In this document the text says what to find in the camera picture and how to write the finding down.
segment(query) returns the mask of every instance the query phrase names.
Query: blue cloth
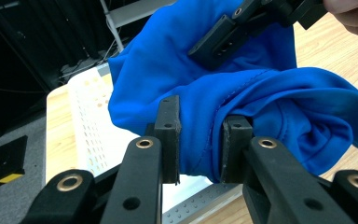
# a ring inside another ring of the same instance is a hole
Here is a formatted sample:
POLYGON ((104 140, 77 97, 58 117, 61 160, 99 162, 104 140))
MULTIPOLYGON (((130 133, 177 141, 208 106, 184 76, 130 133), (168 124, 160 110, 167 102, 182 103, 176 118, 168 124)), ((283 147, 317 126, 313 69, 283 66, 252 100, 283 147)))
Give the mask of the blue cloth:
POLYGON ((180 173, 219 181, 220 127, 229 114, 253 119, 255 135, 282 141, 310 172, 358 147, 358 90, 318 68, 296 68, 293 27, 271 25, 220 68, 187 52, 241 0, 179 0, 158 10, 116 58, 109 102, 118 127, 143 134, 162 98, 180 96, 180 173))

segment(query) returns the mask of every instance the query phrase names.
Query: human hand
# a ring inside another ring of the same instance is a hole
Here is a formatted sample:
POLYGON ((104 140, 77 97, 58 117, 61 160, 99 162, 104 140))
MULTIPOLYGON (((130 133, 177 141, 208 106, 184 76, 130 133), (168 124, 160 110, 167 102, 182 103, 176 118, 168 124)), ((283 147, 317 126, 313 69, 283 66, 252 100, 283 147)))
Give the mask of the human hand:
POLYGON ((358 0, 324 0, 324 6, 349 32, 358 35, 358 0))

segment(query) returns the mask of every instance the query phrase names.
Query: black plastic bracket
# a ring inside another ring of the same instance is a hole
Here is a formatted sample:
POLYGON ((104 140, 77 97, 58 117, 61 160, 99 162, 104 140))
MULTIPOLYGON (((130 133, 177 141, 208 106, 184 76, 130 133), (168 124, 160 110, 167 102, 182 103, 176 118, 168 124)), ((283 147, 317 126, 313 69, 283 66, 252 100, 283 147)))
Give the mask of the black plastic bracket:
POLYGON ((162 145, 162 181, 177 184, 179 180, 179 137, 182 129, 179 120, 179 96, 160 101, 154 125, 154 136, 162 145))
POLYGON ((352 220, 358 223, 358 171, 336 172, 328 192, 352 220))
POLYGON ((231 18, 223 15, 188 56, 214 70, 251 36, 260 35, 273 22, 287 27, 298 21, 308 29, 326 12, 323 0, 245 0, 231 18))
POLYGON ((253 138, 245 158, 255 176, 242 193, 254 223, 353 223, 278 140, 253 138))
POLYGON ((85 223, 96 201, 94 188, 92 173, 62 172, 39 192, 21 224, 85 223))
POLYGON ((241 184, 245 177, 243 151, 253 137, 253 128, 243 116, 227 116, 222 125, 220 181, 241 184))
POLYGON ((161 143, 151 136, 135 138, 124 155, 101 223, 159 223, 161 192, 161 143))

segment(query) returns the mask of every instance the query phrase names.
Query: gray carpet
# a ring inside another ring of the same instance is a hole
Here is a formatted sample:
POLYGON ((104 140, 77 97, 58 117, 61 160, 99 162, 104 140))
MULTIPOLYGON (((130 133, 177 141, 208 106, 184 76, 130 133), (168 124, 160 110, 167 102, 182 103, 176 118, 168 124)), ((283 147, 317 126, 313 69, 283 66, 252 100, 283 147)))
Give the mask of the gray carpet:
POLYGON ((28 136, 25 175, 0 187, 0 224, 19 223, 45 185, 46 117, 6 133, 0 138, 0 146, 23 135, 28 136))

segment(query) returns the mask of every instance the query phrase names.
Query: wooden table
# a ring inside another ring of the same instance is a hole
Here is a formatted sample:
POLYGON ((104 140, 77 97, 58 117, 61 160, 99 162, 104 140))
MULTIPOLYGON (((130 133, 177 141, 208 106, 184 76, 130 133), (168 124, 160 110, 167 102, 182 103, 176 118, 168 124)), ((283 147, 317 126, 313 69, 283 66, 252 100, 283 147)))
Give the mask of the wooden table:
MULTIPOLYGON (((296 53, 299 67, 315 66, 345 77, 358 88, 358 36, 352 35, 328 14, 304 31, 296 30, 296 53)), ((103 79, 111 83, 110 76, 103 79)), ((59 87, 48 96, 47 109, 47 181, 56 174, 76 168, 76 144, 68 89, 59 87)), ((358 149, 350 148, 329 172, 323 175, 331 179, 341 169, 358 170, 358 149)), ((205 223, 252 223, 242 197, 209 216, 205 223)))

